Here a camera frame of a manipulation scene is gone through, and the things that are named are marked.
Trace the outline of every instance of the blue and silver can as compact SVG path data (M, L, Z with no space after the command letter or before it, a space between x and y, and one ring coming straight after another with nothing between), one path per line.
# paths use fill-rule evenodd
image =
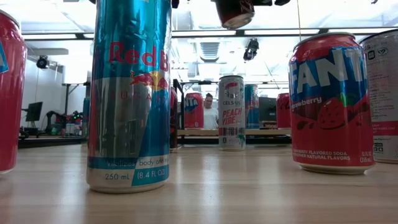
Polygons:
M246 128L260 128L259 89L257 85L244 86Z
M90 117L90 98L83 100L83 122L81 123L81 136L88 137L88 121Z
M170 0L100 0L87 183L142 192L169 178Z

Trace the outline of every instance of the strawberry graphic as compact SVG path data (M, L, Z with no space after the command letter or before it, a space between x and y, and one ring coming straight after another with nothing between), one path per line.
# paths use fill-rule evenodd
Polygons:
M346 123L344 104L338 98L326 101L318 113L318 125L322 129L336 129Z

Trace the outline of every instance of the person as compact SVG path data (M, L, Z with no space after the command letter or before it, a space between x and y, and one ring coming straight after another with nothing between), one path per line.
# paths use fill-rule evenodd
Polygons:
M210 93L206 94L205 107L204 107L204 119L205 123L203 129L212 130L218 128L218 110L212 108L213 96Z

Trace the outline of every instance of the celsius can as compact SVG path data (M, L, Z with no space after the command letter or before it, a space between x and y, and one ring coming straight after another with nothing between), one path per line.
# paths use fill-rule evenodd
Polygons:
M218 137L222 150L241 151L246 146L243 78L227 75L218 83Z
M289 93L280 93L276 98L276 123L279 129L290 129Z
M200 93L187 93L184 106L185 129L203 129L205 114Z
M260 128L259 89L257 85L244 86L246 128Z
M361 41L373 124L373 155L378 162L398 163L398 29Z
M353 34L301 41L290 59L294 161L303 169L363 174L374 165L368 81Z
M218 17L224 28L240 28L250 23L254 16L252 0L216 0L215 2Z
M25 63L20 25L0 10L0 174L16 163Z
M170 94L170 152L177 151L177 115L177 92L172 87Z
M88 122L89 122L89 116L90 116L90 99L85 98L83 100L83 122L81 123L82 129L81 129L81 136L83 138L88 137Z
M170 0L97 3L87 182L142 192L169 178Z

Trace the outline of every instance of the soda can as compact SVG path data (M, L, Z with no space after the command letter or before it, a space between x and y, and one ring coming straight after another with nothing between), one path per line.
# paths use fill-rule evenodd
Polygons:
M81 123L81 136L83 138L88 137L88 122L90 116L90 98L83 100L83 122Z
M280 93L276 98L276 123L278 129L290 129L289 93Z
M184 102L185 129L203 129L205 115L203 110L203 97L201 94L187 93Z
M363 49L353 34L301 41L290 59L292 151L305 170L363 174L374 165Z
M97 3L87 183L142 192L169 178L170 0Z
M259 89L257 85L244 86L246 128L260 128Z
M218 137L225 151L242 151L246 147L246 116L243 77L227 75L218 83Z
M0 174L16 163L26 52L19 22L0 10Z
M177 129L178 129L178 113L177 113L177 92L174 87L170 94L170 152L177 151Z
M218 17L224 28L240 28L249 24L254 17L252 0L216 0L215 2Z
M365 51L377 162L398 163L398 29L361 41Z

